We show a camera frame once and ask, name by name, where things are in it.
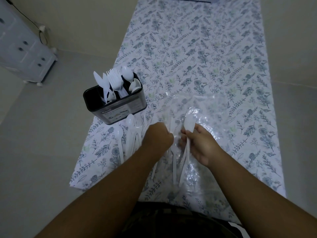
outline person's right hand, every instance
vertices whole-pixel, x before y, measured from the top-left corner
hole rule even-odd
[[[185,146],[187,137],[191,140],[192,155],[204,166],[209,166],[211,159],[224,152],[214,137],[204,127],[195,124],[194,132],[181,130],[180,145]]]

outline leaf pattern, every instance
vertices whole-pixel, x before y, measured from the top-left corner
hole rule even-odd
[[[148,103],[147,121],[154,115],[162,120],[165,92],[224,94],[226,112],[220,118],[229,128],[223,149],[285,196],[260,2],[214,2],[139,0],[114,67],[126,65],[138,75]],[[112,139],[113,128],[126,132],[127,126],[124,121],[119,125],[107,126],[94,117],[71,186],[87,190],[120,165],[120,140]],[[149,177],[139,200],[168,202],[239,223],[219,192],[194,195],[192,190],[171,188],[166,180]],[[186,187],[194,188],[190,184],[188,180]]]

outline cutlery holder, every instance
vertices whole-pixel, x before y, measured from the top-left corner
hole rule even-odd
[[[133,75],[134,78],[139,80],[135,73],[133,73]],[[123,80],[123,87],[128,90],[130,83],[125,79]],[[125,119],[129,114],[136,114],[147,107],[142,84],[140,90],[124,98],[120,98],[116,91],[114,93],[117,100],[108,104],[105,104],[101,100],[101,97],[103,97],[103,89],[99,85],[87,89],[83,94],[87,109],[105,124],[114,124]]]

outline person's left hand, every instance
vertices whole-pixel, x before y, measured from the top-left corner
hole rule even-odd
[[[142,146],[153,150],[161,157],[173,142],[173,134],[168,132],[164,123],[158,122],[149,126],[143,138]]]

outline table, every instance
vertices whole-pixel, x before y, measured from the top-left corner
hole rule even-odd
[[[259,0],[139,0],[114,67],[122,65],[144,85],[147,118],[161,117],[166,91],[226,94],[233,146],[226,151],[285,196]],[[119,166],[113,131],[94,117],[71,186],[88,189]],[[221,192],[191,195],[149,176],[139,200],[239,223]]]

